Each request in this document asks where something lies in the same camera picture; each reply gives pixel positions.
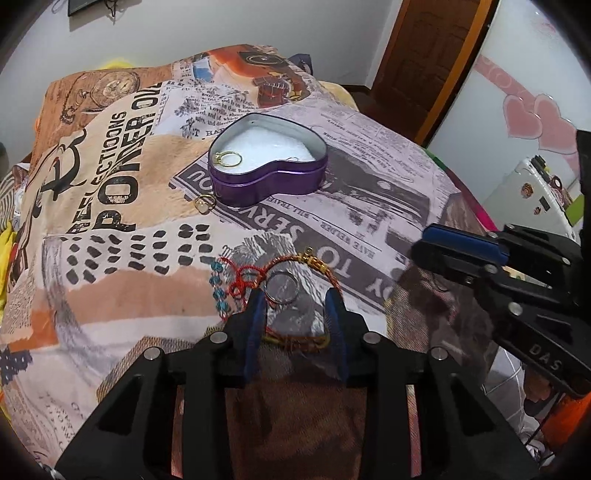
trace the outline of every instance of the metal screw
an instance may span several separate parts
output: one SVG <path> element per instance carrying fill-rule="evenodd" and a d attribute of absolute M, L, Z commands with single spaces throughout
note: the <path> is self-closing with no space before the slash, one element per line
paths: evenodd
<path fill-rule="evenodd" d="M 223 343 L 228 339 L 228 334 L 225 332 L 213 332 L 209 339 L 212 343 Z"/>
<path fill-rule="evenodd" d="M 160 348 L 157 346 L 151 346 L 144 350 L 144 358 L 146 360 L 156 360 L 160 356 Z"/>
<path fill-rule="evenodd" d="M 376 343 L 379 343 L 379 341 L 381 339 L 382 339 L 381 335 L 376 332 L 367 332 L 363 336 L 363 341 L 365 343 L 369 343 L 370 345 L 375 345 Z"/>
<path fill-rule="evenodd" d="M 435 348 L 431 348 L 431 356 L 435 360 L 445 360 L 448 355 L 449 354 L 447 353 L 447 350 L 445 350 L 443 347 L 436 346 Z"/>
<path fill-rule="evenodd" d="M 485 270 L 486 270 L 488 273 L 490 273 L 491 275 L 494 275 L 495 273 L 497 273 L 497 272 L 499 271 L 499 269 L 498 269 L 498 268 L 496 268 L 496 267 L 495 267 L 493 264 L 491 264 L 491 263 L 487 263 L 487 264 L 484 266 L 484 269 L 485 269 Z"/>
<path fill-rule="evenodd" d="M 514 301 L 509 302 L 509 311 L 518 317 L 523 313 L 523 307 Z"/>

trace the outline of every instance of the blue gripper pad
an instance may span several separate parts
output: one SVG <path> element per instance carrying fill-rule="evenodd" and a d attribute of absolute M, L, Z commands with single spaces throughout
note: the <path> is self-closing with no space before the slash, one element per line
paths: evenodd
<path fill-rule="evenodd" d="M 429 225 L 423 230 L 423 240 L 478 258 L 486 263 L 506 265 L 509 254 L 493 240 L 487 237 L 444 228 L 441 225 Z"/>
<path fill-rule="evenodd" d="M 265 296 L 260 294 L 254 301 L 256 301 L 256 306 L 246 343 L 246 358 L 244 363 L 244 379 L 246 383 L 250 382 L 259 371 L 258 349 L 261 346 L 261 338 L 264 334 L 265 320 L 267 318 L 267 301 Z"/>
<path fill-rule="evenodd" d="M 332 297 L 329 295 L 329 291 L 326 292 L 326 296 L 324 297 L 324 325 L 330 335 L 330 353 L 337 366 L 339 379 L 346 382 L 349 378 L 349 365 L 347 364 L 345 338 L 340 328 L 337 308 Z"/>

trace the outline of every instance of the white wall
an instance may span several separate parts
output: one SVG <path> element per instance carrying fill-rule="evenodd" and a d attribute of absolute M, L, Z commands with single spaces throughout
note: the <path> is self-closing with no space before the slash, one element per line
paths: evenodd
<path fill-rule="evenodd" d="M 400 12 L 402 0 L 392 0 L 388 16 L 385 18 L 384 26 L 382 27 L 382 34 L 380 35 L 378 46 L 375 50 L 371 65 L 369 66 L 368 76 L 365 79 L 365 85 L 371 88 L 374 84 L 375 76 L 378 74 L 379 64 L 382 63 L 382 58 L 390 41 L 392 29 L 396 23 L 396 18 Z"/>
<path fill-rule="evenodd" d="M 49 83 L 117 57 L 157 66 L 225 45 L 270 44 L 284 56 L 311 54 L 320 80 L 362 85 L 392 2 L 400 2 L 119 0 L 126 10 L 113 24 L 102 3 L 68 19 L 67 0 L 59 1 L 63 7 L 39 17 L 0 72 L 0 141 L 11 164 L 31 151 Z"/>
<path fill-rule="evenodd" d="M 576 128 L 591 129 L 591 82 L 570 47 L 530 0 L 501 0 L 480 52 L 534 96 L 550 95 Z M 505 93 L 472 70 L 429 150 L 484 202 L 517 164 L 534 155 L 546 160 L 565 186 L 573 170 L 537 140 L 511 138 L 503 112 Z"/>

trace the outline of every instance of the heart-shaped tin box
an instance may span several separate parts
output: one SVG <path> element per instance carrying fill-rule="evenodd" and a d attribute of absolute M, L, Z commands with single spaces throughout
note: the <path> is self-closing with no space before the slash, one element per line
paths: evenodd
<path fill-rule="evenodd" d="M 213 141 L 207 168 L 218 201 L 252 206 L 276 193 L 304 195 L 324 180 L 326 143 L 300 124 L 249 113 Z"/>

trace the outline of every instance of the silver ring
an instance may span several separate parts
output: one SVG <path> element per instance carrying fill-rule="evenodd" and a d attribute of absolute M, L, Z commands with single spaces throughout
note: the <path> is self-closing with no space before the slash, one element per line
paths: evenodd
<path fill-rule="evenodd" d="M 269 295 L 269 292 L 267 292 L 267 285 L 269 284 L 269 282 L 271 281 L 271 279 L 273 277 L 276 277 L 278 275 L 284 275 L 284 276 L 292 279 L 293 282 L 295 283 L 295 287 L 296 288 L 295 288 L 295 293 L 293 294 L 292 298 L 289 298 L 289 299 L 276 299 L 276 298 L 273 298 L 271 295 Z M 287 270 L 275 270 L 274 272 L 271 272 L 269 274 L 269 276 L 265 279 L 263 285 L 261 285 L 261 289 L 265 293 L 265 297 L 267 297 L 267 300 L 275 303 L 276 305 L 289 305 L 300 294 L 300 282 L 297 281 L 297 278 L 296 278 L 296 276 L 293 273 L 288 272 Z"/>

